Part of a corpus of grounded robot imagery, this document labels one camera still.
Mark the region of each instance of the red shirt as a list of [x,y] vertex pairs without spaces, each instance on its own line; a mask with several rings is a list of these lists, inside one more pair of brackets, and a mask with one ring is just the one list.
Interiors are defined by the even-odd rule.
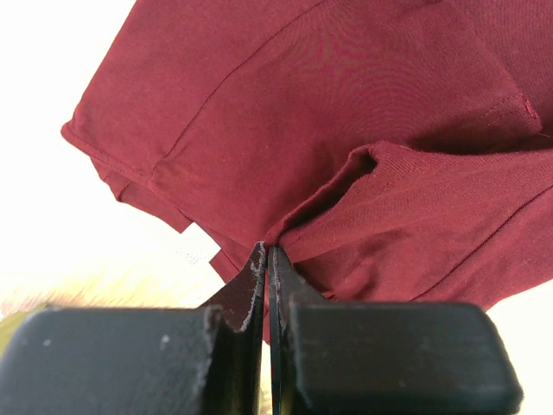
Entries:
[[225,281],[264,239],[327,297],[487,308],[553,278],[552,17],[138,0],[62,133]]

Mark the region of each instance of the green object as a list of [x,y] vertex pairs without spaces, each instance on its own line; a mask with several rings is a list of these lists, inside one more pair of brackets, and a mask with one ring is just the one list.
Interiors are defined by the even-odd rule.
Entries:
[[46,304],[39,305],[33,308],[31,311],[25,311],[12,314],[0,320],[0,357],[3,351],[8,346],[11,336],[16,332],[19,326],[27,319],[28,316],[34,314],[36,311],[44,310],[47,307]]

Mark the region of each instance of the maroon t-shirt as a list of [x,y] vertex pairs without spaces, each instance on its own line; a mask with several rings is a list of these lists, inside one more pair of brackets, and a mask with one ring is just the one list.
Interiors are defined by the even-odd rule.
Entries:
[[553,2],[138,0],[64,137],[118,200],[326,297],[553,278]]

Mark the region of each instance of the white background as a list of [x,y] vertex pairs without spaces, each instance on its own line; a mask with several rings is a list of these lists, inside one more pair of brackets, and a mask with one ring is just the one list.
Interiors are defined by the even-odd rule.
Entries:
[[[10,278],[179,243],[159,220],[117,204],[59,133],[132,4],[0,1],[0,291]],[[553,413],[552,298],[546,284],[491,312],[526,391],[524,414]]]

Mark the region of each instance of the clothing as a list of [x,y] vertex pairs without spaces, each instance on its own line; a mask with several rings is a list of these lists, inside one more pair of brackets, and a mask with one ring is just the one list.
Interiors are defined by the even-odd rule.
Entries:
[[263,239],[326,297],[487,308],[553,277],[551,17],[138,0],[62,133],[225,281]]

